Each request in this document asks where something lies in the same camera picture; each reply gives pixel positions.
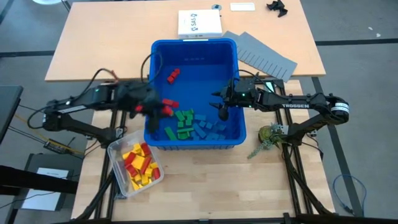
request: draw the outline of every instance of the clear plastic container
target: clear plastic container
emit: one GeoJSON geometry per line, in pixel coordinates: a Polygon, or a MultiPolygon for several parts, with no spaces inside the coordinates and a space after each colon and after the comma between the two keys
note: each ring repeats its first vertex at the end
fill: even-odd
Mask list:
{"type": "Polygon", "coordinates": [[[159,183],[164,178],[164,171],[156,155],[155,148],[148,145],[150,153],[152,155],[152,161],[156,162],[159,166],[160,177],[157,180],[152,179],[152,182],[150,184],[147,184],[146,186],[143,186],[138,190],[134,190],[128,171],[126,170],[126,168],[124,168],[124,160],[122,155],[124,153],[130,152],[134,144],[142,144],[144,142],[144,132],[143,130],[140,130],[132,134],[128,134],[127,136],[124,136],[123,138],[118,139],[115,142],[112,142],[107,148],[107,152],[112,162],[113,171],[116,176],[116,180],[118,181],[120,191],[126,197],[135,196],[139,192],[142,192],[143,190],[148,189],[149,187],[152,187],[153,185],[159,183]]]}

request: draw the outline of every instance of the small black object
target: small black object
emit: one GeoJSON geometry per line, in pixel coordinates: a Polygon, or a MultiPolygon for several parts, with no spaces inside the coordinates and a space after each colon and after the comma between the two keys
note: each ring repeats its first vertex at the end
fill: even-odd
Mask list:
{"type": "Polygon", "coordinates": [[[279,9],[278,17],[282,17],[287,14],[287,9],[279,9]]]}
{"type": "Polygon", "coordinates": [[[282,17],[287,14],[287,9],[285,9],[285,4],[281,1],[273,1],[272,4],[267,4],[269,10],[279,10],[278,17],[282,17]]]}

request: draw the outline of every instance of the white box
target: white box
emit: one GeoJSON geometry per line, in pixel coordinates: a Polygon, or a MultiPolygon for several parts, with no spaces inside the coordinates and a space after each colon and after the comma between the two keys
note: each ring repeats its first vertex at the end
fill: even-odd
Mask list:
{"type": "Polygon", "coordinates": [[[178,37],[180,39],[221,37],[222,35],[218,9],[179,10],[178,37]]]}

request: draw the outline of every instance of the logo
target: logo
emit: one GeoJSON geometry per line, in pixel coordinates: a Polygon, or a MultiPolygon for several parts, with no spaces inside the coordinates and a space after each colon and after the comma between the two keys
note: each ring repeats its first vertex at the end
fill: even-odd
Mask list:
{"type": "Polygon", "coordinates": [[[309,108],[310,105],[282,105],[284,108],[309,108]]]}
{"type": "Polygon", "coordinates": [[[198,28],[197,28],[197,14],[195,14],[195,13],[192,13],[191,14],[191,30],[192,31],[196,31],[196,30],[198,30],[198,28]]]}

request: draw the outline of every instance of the white paper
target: white paper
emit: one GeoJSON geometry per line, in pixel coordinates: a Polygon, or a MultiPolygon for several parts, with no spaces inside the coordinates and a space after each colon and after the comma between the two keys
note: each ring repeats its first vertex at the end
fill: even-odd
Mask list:
{"type": "MultiPolygon", "coordinates": [[[[38,174],[49,175],[52,177],[58,177],[66,179],[69,171],[67,170],[58,170],[58,169],[48,169],[48,168],[39,168],[37,171],[38,174]]],[[[36,210],[47,210],[47,211],[55,211],[57,207],[58,200],[61,196],[61,193],[55,192],[52,194],[46,190],[34,190],[30,189],[26,195],[26,198],[29,198],[34,195],[38,195],[29,199],[24,200],[22,204],[22,208],[24,209],[36,209],[36,210]]]]}
{"type": "Polygon", "coordinates": [[[253,2],[231,3],[231,11],[255,11],[253,2]]]}

